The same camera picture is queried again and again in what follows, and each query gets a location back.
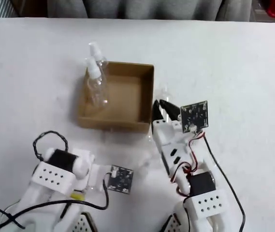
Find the bottle cap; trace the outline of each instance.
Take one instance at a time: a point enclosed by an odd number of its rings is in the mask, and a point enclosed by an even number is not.
[[[90,57],[87,59],[87,67],[88,67],[89,77],[91,79],[96,79],[101,76],[101,71],[93,57]]]
[[[95,61],[100,61],[103,59],[102,52],[97,44],[97,42],[90,42],[90,54],[94,57]]]

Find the gray fabric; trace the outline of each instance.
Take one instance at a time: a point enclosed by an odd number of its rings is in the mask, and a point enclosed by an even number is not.
[[[249,21],[251,1],[48,0],[48,12],[49,17]]]

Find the hole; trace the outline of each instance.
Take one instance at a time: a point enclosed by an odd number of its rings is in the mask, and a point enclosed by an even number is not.
[[[180,157],[177,156],[176,159],[174,160],[174,164],[177,164],[180,161]]]
[[[171,156],[174,156],[177,152],[177,149],[173,149],[172,152],[171,152]]]

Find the clear plastic bottle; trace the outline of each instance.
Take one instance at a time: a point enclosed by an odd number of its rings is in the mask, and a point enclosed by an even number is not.
[[[92,103],[96,107],[105,107],[108,104],[108,90],[104,73],[101,72],[95,59],[87,59],[89,78],[87,81]]]
[[[107,75],[108,74],[108,61],[106,57],[103,56],[98,44],[96,42],[90,42],[90,54],[94,57],[95,62],[97,63],[98,67],[101,71]]]

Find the red wire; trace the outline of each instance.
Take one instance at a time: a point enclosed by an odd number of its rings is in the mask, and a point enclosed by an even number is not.
[[[194,153],[194,151],[192,150],[192,148],[191,148],[191,142],[192,141],[194,141],[194,140],[198,140],[198,139],[201,139],[201,138],[203,138],[204,137],[204,135],[205,135],[205,132],[201,132],[200,134],[198,134],[198,136],[197,137],[195,137],[195,138],[193,138],[193,139],[191,139],[189,142],[188,142],[188,147],[190,148],[190,150],[191,150],[191,153],[192,153],[192,156],[193,156],[193,159],[194,159],[194,162],[195,162],[195,167],[194,167],[194,169],[192,169],[192,172],[195,172],[196,170],[197,170],[197,167],[198,167],[198,162],[197,162],[197,158],[196,158],[196,156],[195,156],[195,153]]]
[[[172,178],[171,178],[171,182],[172,182],[172,183],[174,183],[175,177],[176,177],[176,174],[177,174],[177,171],[178,171],[178,169],[180,168],[181,165],[183,165],[183,164],[187,164],[187,165],[188,165],[188,167],[185,166],[185,167],[183,168],[183,171],[184,171],[184,173],[189,174],[189,175],[191,175],[191,172],[195,172],[195,171],[197,170],[197,168],[198,168],[198,161],[197,161],[197,158],[196,158],[196,155],[195,155],[194,151],[193,151],[192,148],[191,148],[191,142],[194,141],[194,140],[201,139],[201,138],[203,138],[204,136],[205,136],[205,132],[202,131],[200,134],[197,135],[197,137],[191,139],[191,140],[188,142],[188,147],[189,147],[190,150],[191,150],[191,153],[192,153],[192,156],[193,156],[193,159],[194,159],[194,162],[195,162],[195,167],[194,167],[194,169],[192,169],[192,166],[191,166],[188,162],[186,162],[186,161],[181,162],[181,163],[177,166],[177,168],[176,168],[176,170],[175,170],[175,172],[174,172],[174,174],[173,174],[173,176],[172,176]],[[182,196],[182,197],[187,197],[187,196],[188,196],[188,195],[186,195],[186,194],[184,194],[184,193],[182,193],[182,192],[180,191],[179,186],[177,186],[176,192],[177,192],[180,196]]]
[[[180,196],[182,196],[182,197],[187,197],[187,196],[188,196],[188,195],[186,195],[186,194],[183,194],[183,193],[180,191],[179,186],[177,186],[176,192],[177,192]]]
[[[172,176],[172,178],[171,178],[171,182],[172,182],[172,183],[174,183],[174,181],[175,181],[175,177],[176,177],[176,174],[177,174],[178,169],[179,169],[180,166],[181,166],[182,164],[184,164],[184,163],[188,165],[188,168],[186,167],[188,170],[183,170],[184,173],[189,174],[189,173],[191,172],[191,169],[192,169],[191,165],[190,165],[188,162],[186,162],[186,161],[181,162],[181,163],[177,166],[177,168],[176,168],[176,170],[175,170],[175,172],[174,172],[174,174],[173,174],[173,176]]]

